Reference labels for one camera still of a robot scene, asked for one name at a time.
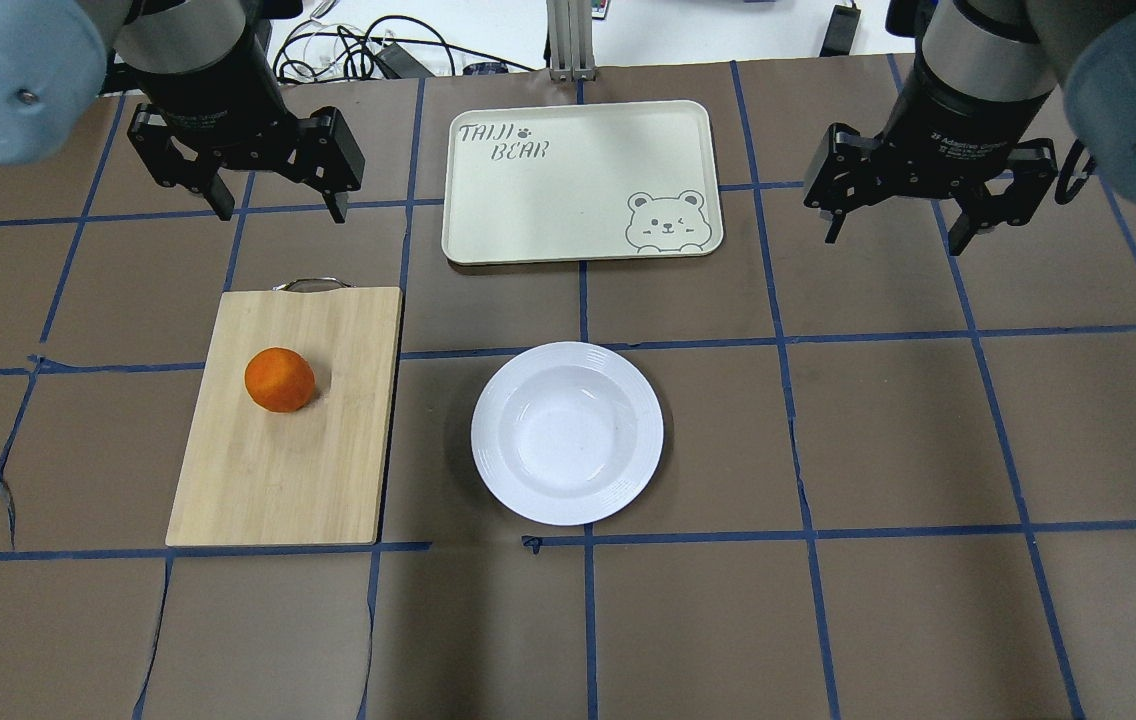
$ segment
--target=orange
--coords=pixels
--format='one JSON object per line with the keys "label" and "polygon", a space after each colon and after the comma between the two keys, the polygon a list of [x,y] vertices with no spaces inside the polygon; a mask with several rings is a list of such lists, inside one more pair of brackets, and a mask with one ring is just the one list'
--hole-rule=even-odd
{"label": "orange", "polygon": [[248,361],[244,387],[253,402],[272,413],[292,413],[315,395],[315,370],[287,348],[267,348]]}

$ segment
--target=cartoon bear face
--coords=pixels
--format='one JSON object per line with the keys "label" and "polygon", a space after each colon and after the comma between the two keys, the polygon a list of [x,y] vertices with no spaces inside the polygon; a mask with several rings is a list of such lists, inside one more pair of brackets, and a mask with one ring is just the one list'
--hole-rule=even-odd
{"label": "cartoon bear face", "polygon": [[630,225],[626,240],[640,252],[678,252],[700,250],[710,241],[710,223],[701,214],[705,198],[695,190],[678,196],[651,196],[646,192],[632,195]]}

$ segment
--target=white plate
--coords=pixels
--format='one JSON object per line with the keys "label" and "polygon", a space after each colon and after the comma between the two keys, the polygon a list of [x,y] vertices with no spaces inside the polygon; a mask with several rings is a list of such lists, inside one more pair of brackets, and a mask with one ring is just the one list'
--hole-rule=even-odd
{"label": "white plate", "polygon": [[710,115],[691,100],[460,114],[441,242],[459,265],[705,256],[722,242]]}
{"label": "white plate", "polygon": [[644,375],[613,351],[554,342],[492,375],[471,450],[492,495],[549,525],[593,524],[648,486],[665,425]]}

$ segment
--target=wooden cutting board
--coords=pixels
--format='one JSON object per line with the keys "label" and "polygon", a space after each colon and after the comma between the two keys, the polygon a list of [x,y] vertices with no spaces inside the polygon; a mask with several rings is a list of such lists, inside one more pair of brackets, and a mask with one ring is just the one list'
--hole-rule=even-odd
{"label": "wooden cutting board", "polygon": [[[167,544],[376,541],[400,307],[395,287],[222,295]],[[244,390],[244,366],[272,346],[315,369],[296,413]]]}

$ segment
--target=rectangular tray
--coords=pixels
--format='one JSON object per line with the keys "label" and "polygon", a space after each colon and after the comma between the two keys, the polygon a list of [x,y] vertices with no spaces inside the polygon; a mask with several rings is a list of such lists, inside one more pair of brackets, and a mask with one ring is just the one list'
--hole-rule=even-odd
{"label": "rectangular tray", "polygon": [[710,115],[698,102],[470,110],[449,128],[453,263],[705,256],[720,242]]}
{"label": "rectangular tray", "polygon": [[[222,295],[172,518],[170,546],[377,539],[399,342],[399,288]],[[316,397],[270,413],[244,366],[279,346],[306,357]]]}

